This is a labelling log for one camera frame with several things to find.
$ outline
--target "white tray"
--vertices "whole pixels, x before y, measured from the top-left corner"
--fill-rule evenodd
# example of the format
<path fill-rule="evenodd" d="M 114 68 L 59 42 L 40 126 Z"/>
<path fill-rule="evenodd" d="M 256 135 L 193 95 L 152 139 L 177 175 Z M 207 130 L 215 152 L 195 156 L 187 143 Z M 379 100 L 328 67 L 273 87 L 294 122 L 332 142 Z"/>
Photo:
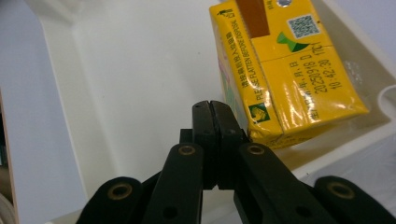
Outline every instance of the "white tray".
<path fill-rule="evenodd" d="M 190 128 L 191 106 L 222 99 L 208 14 L 217 1 L 27 2 L 44 27 L 89 198 L 113 177 L 157 173 Z M 395 66 L 333 1 L 314 2 L 341 58 L 361 66 L 371 113 L 278 150 L 301 179 L 396 134 Z M 234 212 L 231 196 L 206 192 L 203 223 Z"/>

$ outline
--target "glossy packaging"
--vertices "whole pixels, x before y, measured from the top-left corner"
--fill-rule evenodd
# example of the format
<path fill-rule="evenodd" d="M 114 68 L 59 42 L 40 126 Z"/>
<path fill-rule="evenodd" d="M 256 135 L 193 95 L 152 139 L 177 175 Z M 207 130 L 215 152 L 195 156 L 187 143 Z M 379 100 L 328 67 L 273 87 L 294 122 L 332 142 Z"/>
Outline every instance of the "glossy packaging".
<path fill-rule="evenodd" d="M 210 14 L 225 101 L 252 141 L 290 147 L 369 112 L 309 0 L 230 0 Z"/>

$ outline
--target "screw hole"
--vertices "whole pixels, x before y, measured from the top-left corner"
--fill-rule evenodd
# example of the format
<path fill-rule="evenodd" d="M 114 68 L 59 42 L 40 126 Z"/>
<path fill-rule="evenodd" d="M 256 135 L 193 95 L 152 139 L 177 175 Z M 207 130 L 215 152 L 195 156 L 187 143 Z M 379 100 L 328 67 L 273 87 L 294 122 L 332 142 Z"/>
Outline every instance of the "screw hole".
<path fill-rule="evenodd" d="M 296 207 L 296 212 L 301 217 L 312 217 L 311 211 L 308 208 L 304 207 L 304 206 L 297 206 Z"/>
<path fill-rule="evenodd" d="M 173 219 L 177 217 L 177 209 L 173 206 L 165 207 L 165 209 L 163 209 L 163 217 L 166 219 Z"/>
<path fill-rule="evenodd" d="M 132 186 L 128 183 L 118 183 L 113 185 L 107 192 L 107 197 L 111 200 L 122 200 L 132 193 Z"/>
<path fill-rule="evenodd" d="M 236 131 L 234 129 L 228 129 L 227 131 L 225 131 L 226 133 L 236 133 Z"/>

